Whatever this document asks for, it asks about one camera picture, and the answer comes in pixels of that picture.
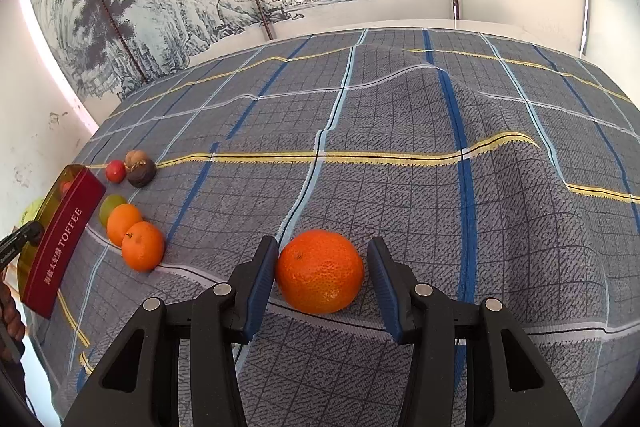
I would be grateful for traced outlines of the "person's left hand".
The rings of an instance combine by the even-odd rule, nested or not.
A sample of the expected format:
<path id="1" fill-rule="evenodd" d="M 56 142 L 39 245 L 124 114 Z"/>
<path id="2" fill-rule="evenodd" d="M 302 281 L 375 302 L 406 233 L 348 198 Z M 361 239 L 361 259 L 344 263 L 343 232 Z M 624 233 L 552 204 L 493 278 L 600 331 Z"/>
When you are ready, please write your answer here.
<path id="1" fill-rule="evenodd" d="M 22 343 L 25 335 L 25 324 L 15 306 L 10 288 L 1 283 L 1 358 L 3 361 L 15 362 L 17 345 Z"/>

